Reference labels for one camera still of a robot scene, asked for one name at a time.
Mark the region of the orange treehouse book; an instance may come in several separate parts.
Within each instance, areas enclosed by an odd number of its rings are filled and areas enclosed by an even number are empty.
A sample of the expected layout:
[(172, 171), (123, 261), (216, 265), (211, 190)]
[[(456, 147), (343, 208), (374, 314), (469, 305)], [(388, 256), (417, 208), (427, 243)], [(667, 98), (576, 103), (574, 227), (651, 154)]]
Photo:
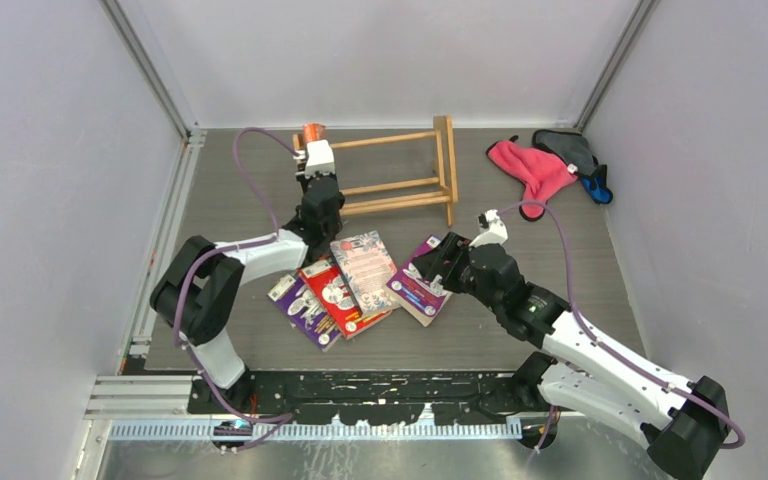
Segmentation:
[(326, 127), (320, 123), (307, 123), (302, 127), (304, 144), (326, 139)]

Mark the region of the floral Alcott book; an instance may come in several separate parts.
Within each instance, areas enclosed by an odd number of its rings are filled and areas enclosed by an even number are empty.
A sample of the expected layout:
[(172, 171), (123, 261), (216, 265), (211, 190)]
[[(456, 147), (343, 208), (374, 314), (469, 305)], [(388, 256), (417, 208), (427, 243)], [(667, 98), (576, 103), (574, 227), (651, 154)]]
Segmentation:
[(331, 255), (345, 285), (363, 316), (377, 315), (398, 307), (387, 282), (396, 273), (377, 230), (334, 240)]

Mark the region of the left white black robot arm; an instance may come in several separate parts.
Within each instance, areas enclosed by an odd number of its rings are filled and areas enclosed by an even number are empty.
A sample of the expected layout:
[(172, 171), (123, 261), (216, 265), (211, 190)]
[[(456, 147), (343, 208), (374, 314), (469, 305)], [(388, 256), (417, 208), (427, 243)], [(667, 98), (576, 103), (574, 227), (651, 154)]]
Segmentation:
[(192, 236), (179, 249), (151, 293), (149, 305), (172, 329), (212, 381), (212, 398), (229, 413), (252, 397), (248, 367), (236, 352), (227, 324), (241, 286), (298, 270), (319, 260), (342, 228), (345, 198), (335, 175), (303, 182), (294, 216), (276, 232), (238, 242)]

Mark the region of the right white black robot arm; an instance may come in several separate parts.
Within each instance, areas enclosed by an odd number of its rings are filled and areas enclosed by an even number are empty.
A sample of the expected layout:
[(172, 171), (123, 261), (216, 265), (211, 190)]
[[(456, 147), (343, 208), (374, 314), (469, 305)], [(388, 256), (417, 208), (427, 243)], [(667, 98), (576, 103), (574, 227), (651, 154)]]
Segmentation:
[(467, 294), (512, 337), (536, 347), (515, 374), (527, 410), (576, 410), (633, 440), (675, 479), (701, 479), (733, 427), (724, 387), (660, 367), (577, 318), (572, 305), (527, 281), (499, 244), (474, 247), (449, 233), (412, 260), (419, 275)]

